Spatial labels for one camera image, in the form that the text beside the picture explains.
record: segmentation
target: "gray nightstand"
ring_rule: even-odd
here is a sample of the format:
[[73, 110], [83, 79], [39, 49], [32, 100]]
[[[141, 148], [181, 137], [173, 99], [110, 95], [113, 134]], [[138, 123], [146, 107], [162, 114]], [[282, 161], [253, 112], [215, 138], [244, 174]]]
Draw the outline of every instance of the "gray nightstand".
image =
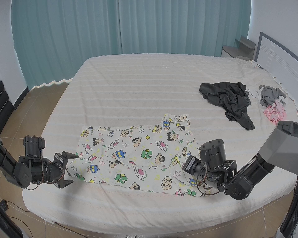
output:
[[239, 47], [223, 46], [221, 57], [240, 58], [243, 60], [252, 60], [256, 44], [251, 40], [241, 36], [240, 40], [236, 39]]

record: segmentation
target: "curtain fold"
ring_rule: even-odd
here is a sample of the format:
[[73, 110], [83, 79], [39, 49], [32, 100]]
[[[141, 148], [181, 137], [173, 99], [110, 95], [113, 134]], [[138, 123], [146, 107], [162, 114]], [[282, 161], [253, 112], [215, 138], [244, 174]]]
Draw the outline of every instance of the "curtain fold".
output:
[[251, 0], [12, 0], [14, 46], [31, 89], [72, 78], [90, 57], [220, 56], [247, 37]]

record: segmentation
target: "crumpled black garment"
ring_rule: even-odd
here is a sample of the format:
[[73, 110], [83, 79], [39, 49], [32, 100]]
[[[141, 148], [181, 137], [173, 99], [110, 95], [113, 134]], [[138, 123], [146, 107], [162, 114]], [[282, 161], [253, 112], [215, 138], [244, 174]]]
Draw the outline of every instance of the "crumpled black garment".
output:
[[254, 124], [247, 115], [247, 106], [250, 105], [246, 85], [242, 83], [203, 83], [200, 86], [203, 98], [215, 106], [226, 110], [226, 117], [230, 121], [237, 121], [246, 130], [253, 130]]

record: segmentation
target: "bed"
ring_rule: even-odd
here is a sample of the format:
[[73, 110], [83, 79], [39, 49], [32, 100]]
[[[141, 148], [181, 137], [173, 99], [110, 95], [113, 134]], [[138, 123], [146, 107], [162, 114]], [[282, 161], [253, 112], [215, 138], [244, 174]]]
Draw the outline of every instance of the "bed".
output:
[[[262, 62], [266, 60], [262, 59], [264, 54], [262, 48], [258, 50]], [[74, 76], [49, 118], [42, 133], [46, 140], [43, 154], [53, 159], [55, 152], [75, 153], [79, 141], [76, 135], [84, 125], [154, 125], [166, 112], [188, 113], [198, 144], [223, 139], [227, 159], [236, 160], [240, 169], [256, 154], [275, 125], [265, 117], [265, 107], [257, 98], [250, 97], [252, 104], [247, 111], [255, 125], [251, 131], [230, 122], [224, 109], [202, 98], [201, 83], [224, 81], [242, 82], [251, 89], [262, 84], [282, 86], [254, 62], [237, 58], [181, 54], [90, 58]], [[286, 111], [287, 120], [297, 121], [293, 101], [288, 102]], [[169, 234], [246, 215], [288, 194], [295, 181], [296, 175], [275, 168], [248, 198], [237, 201], [223, 193], [211, 197], [175, 196], [74, 179], [64, 189], [43, 184], [34, 191], [23, 190], [23, 199], [36, 215], [85, 230], [125, 235]]]

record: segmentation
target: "crumpled pink garment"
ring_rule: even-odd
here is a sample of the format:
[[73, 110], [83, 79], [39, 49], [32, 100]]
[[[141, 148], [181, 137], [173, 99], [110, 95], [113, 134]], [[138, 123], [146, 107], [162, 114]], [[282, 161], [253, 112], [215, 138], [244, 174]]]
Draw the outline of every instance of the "crumpled pink garment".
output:
[[286, 120], [287, 113], [280, 100], [275, 99], [272, 105], [266, 107], [264, 114], [275, 125], [282, 120]]

